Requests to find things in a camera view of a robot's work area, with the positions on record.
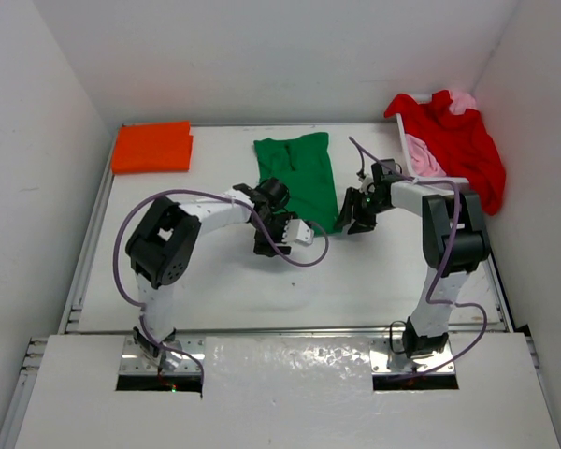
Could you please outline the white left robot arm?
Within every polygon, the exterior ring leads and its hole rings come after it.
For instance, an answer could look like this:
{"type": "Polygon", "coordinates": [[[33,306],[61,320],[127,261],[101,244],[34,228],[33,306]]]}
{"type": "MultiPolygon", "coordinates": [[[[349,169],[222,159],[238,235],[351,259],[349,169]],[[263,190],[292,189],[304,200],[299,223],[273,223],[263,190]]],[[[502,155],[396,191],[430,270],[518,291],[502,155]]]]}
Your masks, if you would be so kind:
{"type": "Polygon", "coordinates": [[[182,193],[195,199],[176,202],[167,193],[154,198],[125,245],[140,294],[134,337],[153,359],[174,339],[166,309],[172,305],[173,284],[189,267],[200,237],[230,225],[249,224],[255,229],[253,252],[274,257],[291,253],[289,244],[298,235],[291,226],[303,224],[296,213],[285,209],[289,189],[276,178],[255,187],[237,184],[220,195],[182,193]]]}

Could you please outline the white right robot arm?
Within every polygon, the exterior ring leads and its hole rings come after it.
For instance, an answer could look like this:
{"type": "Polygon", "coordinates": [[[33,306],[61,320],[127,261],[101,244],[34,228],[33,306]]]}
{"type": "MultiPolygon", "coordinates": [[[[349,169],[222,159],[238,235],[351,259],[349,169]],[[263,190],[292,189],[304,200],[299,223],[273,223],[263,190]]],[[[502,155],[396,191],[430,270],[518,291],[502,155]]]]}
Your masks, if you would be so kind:
{"type": "Polygon", "coordinates": [[[357,173],[335,222],[349,235],[375,229],[383,212],[406,210],[422,220],[422,251],[427,272],[420,300],[405,322],[401,353],[408,358],[441,351],[448,341],[453,309],[469,275],[491,252],[478,194],[446,189],[444,181],[417,181],[396,171],[392,159],[357,173]]]}

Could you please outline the green t shirt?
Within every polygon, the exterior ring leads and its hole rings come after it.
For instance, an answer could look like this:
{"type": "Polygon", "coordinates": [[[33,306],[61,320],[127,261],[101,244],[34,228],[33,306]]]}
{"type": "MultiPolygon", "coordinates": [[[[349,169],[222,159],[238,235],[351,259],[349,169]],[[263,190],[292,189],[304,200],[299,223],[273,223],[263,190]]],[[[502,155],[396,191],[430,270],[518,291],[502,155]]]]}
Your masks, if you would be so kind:
{"type": "Polygon", "coordinates": [[[288,187],[286,209],[335,232],[338,201],[328,154],[329,136],[318,132],[299,138],[253,142],[260,179],[276,178],[288,187]]]}

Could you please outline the orange t shirt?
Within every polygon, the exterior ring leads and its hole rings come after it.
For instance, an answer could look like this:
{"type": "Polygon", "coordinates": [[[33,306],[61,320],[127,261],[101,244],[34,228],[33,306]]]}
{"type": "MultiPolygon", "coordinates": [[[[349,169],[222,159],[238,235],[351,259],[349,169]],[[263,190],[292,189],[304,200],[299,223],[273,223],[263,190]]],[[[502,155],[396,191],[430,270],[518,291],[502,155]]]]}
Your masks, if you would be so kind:
{"type": "Polygon", "coordinates": [[[187,172],[194,137],[188,121],[123,126],[110,168],[114,175],[187,172]]]}

